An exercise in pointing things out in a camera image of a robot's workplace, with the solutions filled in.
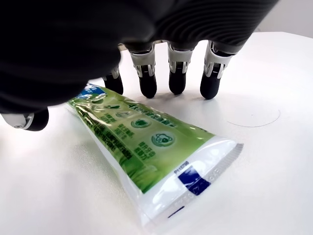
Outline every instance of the green label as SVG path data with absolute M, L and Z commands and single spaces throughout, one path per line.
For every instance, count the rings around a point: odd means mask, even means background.
M 143 193 L 213 137 L 109 89 L 88 87 L 103 93 L 84 94 L 69 104 Z

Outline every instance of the robotic hand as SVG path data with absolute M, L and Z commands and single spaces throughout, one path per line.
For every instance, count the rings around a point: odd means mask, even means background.
M 200 92 L 212 99 L 230 59 L 278 0 L 71 0 L 6 2 L 0 14 L 0 113 L 15 128 L 38 131 L 47 106 L 79 94 L 88 80 L 103 77 L 120 94 L 123 43 L 140 89 L 157 92 L 154 41 L 168 42 L 169 87 L 185 89 L 192 52 L 209 40 Z

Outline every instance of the toothpaste tube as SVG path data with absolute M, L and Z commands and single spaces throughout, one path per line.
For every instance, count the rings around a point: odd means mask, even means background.
M 100 86 L 87 84 L 68 104 L 117 173 L 144 226 L 182 212 L 243 148 Z

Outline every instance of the green toothpaste tube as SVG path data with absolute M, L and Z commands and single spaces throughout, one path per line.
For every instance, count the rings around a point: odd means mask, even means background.
M 243 148 L 93 84 L 68 104 L 118 175 L 144 226 L 182 213 Z

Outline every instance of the white table surface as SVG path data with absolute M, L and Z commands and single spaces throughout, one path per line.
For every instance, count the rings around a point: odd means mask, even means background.
M 237 161 L 156 234 L 313 234 L 313 39 L 254 33 L 213 100 L 200 94 L 206 42 L 186 90 L 168 87 L 167 45 L 156 45 L 157 95 L 141 95 L 127 51 L 124 95 L 245 143 Z M 144 235 L 136 212 L 80 120 L 52 107 L 41 132 L 0 120 L 1 235 Z

